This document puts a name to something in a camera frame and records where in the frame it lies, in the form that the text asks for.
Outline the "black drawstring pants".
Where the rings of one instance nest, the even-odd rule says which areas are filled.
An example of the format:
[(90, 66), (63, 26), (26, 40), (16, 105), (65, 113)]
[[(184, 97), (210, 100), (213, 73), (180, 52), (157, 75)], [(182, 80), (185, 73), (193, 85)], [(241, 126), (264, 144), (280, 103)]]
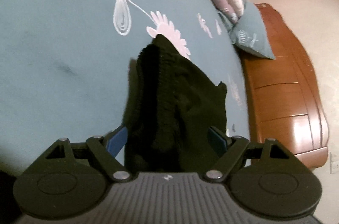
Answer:
[(125, 166), (133, 172), (206, 172), (218, 160), (208, 129), (226, 129), (224, 83), (214, 84), (159, 34), (139, 54)]

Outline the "wooden headboard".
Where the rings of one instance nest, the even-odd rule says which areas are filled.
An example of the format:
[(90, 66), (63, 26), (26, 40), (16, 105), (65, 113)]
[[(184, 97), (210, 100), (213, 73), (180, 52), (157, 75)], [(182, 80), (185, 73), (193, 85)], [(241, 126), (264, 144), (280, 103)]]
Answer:
[(275, 59), (240, 51), (244, 70), (250, 138), (276, 138), (310, 169), (328, 159), (329, 129), (312, 62), (283, 17), (258, 4)]

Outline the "teal pillow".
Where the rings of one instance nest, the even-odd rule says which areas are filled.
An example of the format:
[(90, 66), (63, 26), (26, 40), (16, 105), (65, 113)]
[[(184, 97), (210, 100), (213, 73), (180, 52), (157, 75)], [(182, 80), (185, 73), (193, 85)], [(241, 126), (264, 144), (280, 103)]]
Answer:
[(244, 3), (244, 14), (233, 24), (228, 16), (219, 11), (233, 45), (256, 57), (275, 59), (266, 27), (257, 6), (249, 0)]

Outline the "teal patterned bed sheet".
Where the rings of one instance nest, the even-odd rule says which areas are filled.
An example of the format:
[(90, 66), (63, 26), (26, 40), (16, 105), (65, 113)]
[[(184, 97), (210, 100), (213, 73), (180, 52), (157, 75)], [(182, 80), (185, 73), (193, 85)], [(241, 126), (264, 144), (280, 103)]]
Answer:
[(55, 140), (117, 128), (135, 61), (159, 33), (226, 84), (228, 135), (249, 137), (245, 82), (211, 0), (1, 0), (1, 170), (20, 175)]

